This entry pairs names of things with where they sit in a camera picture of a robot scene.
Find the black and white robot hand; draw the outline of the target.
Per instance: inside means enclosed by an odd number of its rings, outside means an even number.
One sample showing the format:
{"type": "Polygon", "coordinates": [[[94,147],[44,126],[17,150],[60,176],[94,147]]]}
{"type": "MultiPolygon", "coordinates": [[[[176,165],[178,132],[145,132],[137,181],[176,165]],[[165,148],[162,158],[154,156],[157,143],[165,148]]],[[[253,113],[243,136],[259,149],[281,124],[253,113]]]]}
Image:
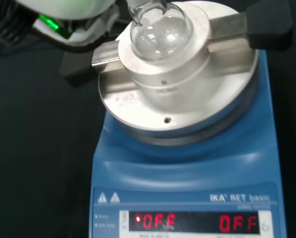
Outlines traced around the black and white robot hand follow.
{"type": "Polygon", "coordinates": [[[17,0],[38,15],[32,33],[65,51],[83,53],[103,44],[120,16],[116,0],[17,0]]]}

